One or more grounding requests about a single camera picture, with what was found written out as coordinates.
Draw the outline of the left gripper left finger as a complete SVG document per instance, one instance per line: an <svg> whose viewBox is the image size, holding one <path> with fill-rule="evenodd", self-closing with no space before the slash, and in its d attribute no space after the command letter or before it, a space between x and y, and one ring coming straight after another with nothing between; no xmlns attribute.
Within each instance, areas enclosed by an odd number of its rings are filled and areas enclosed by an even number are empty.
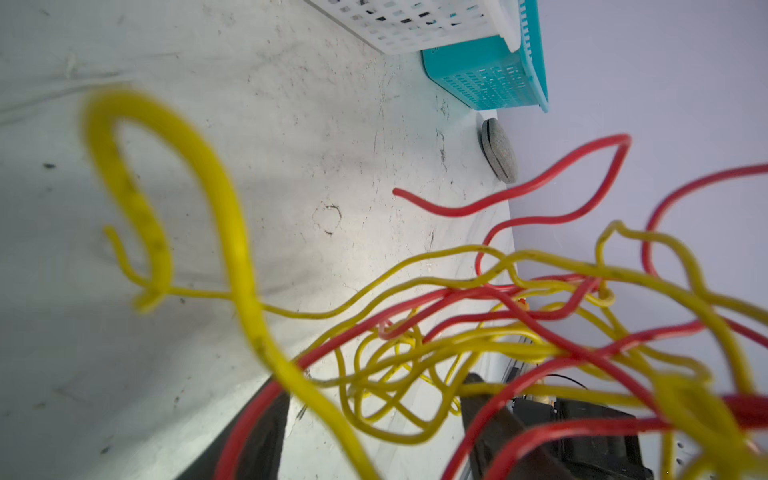
<svg viewBox="0 0 768 480"><path fill-rule="evenodd" d="M286 426L291 403L290 395L280 392L260 414L244 439L241 449L227 450L232 431L243 426L248 419L252 402L271 384L279 386L269 377L251 397L248 405L226 425L212 443L193 460L177 479L277 479L281 465Z"/></svg>

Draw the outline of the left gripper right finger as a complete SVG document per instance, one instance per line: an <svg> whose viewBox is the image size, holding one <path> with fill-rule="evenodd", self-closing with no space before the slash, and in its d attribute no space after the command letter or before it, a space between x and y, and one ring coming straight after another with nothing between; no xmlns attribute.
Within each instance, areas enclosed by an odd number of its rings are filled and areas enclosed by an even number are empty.
<svg viewBox="0 0 768 480"><path fill-rule="evenodd" d="M461 479L483 479L503 446L528 427L554 419L551 405L524 398L509 402L484 427L468 455ZM574 479L550 444L538 447L520 460L508 479Z"/></svg>

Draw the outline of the teal plastic basket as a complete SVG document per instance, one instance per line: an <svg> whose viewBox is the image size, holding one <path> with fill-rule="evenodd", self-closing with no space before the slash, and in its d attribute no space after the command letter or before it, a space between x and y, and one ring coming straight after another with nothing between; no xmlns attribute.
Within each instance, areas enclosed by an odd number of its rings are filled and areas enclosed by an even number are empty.
<svg viewBox="0 0 768 480"><path fill-rule="evenodd" d="M518 1L521 42L510 51L500 36L421 52L426 75L476 111L524 106L549 110L536 1Z"/></svg>

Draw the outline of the middle white plastic basket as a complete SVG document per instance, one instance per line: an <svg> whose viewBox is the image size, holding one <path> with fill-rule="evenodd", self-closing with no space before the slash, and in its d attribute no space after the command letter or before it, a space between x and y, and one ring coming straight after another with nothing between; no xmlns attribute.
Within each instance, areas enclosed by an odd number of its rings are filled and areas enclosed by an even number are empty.
<svg viewBox="0 0 768 480"><path fill-rule="evenodd" d="M499 36L521 44L519 3L496 0L310 0L309 4L386 55Z"/></svg>

